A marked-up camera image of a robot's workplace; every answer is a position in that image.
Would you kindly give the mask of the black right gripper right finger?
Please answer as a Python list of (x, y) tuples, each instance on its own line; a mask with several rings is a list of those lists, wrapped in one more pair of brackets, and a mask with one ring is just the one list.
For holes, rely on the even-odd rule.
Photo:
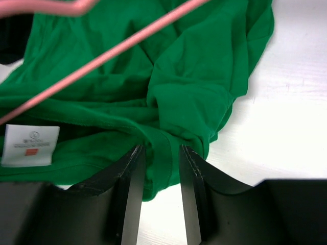
[(250, 186), (179, 149), (188, 244), (326, 244), (326, 180), (267, 179)]

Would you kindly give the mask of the green t shirt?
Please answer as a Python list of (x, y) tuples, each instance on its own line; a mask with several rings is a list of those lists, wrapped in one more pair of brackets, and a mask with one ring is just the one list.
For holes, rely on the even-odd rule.
[[(77, 18), (36, 14), (24, 62), (1, 84), (1, 115), (181, 1), (100, 1)], [(210, 1), (12, 120), (58, 126), (49, 166), (2, 167), (2, 181), (71, 185), (146, 147), (144, 201), (179, 183), (179, 146), (206, 158), (274, 29), (272, 1)]]

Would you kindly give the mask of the pink hanger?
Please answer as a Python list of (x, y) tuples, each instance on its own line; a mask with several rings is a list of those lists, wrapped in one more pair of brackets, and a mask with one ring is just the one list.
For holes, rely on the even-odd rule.
[(174, 10), (170, 11), (168, 14), (162, 16), (161, 18), (157, 19), (156, 21), (152, 22), (151, 24), (147, 25), (140, 31), (136, 32), (132, 36), (128, 37), (121, 43), (117, 44), (113, 48), (109, 49), (102, 55), (98, 56), (97, 58), (93, 59), (86, 65), (82, 66), (72, 74), (68, 75), (64, 79), (58, 81), (51, 87), (45, 89), (44, 91), (40, 92), (36, 96), (32, 97), (21, 106), (17, 107), (13, 111), (9, 112), (7, 115), (1, 118), (1, 125), (5, 124), (6, 122), (12, 120), (13, 118), (21, 115), (22, 113), (26, 112), (27, 110), (35, 107), (36, 105), (40, 104), (41, 102), (45, 101), (46, 99), (50, 98), (51, 96), (57, 94), (58, 92), (62, 91), (64, 88), (68, 87), (72, 83), (76, 82), (83, 76), (89, 74), (91, 71), (95, 70), (96, 68), (100, 67), (104, 63), (112, 60), (113, 58), (117, 57), (121, 53), (125, 52), (126, 50), (130, 49), (131, 47), (135, 46), (136, 44), (140, 43), (141, 41), (145, 40), (146, 38), (150, 37), (151, 35), (157, 33), (158, 31), (162, 30), (166, 26), (170, 25), (171, 23), (179, 20), (183, 16), (189, 14), (190, 12), (194, 11), (195, 9), (199, 8), (200, 6), (207, 3), (207, 1), (186, 1), (179, 7), (175, 8)]

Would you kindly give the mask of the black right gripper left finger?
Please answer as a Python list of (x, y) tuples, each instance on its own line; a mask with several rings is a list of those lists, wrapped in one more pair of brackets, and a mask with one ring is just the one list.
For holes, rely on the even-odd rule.
[(145, 171), (137, 145), (68, 189), (1, 182), (1, 244), (136, 244)]

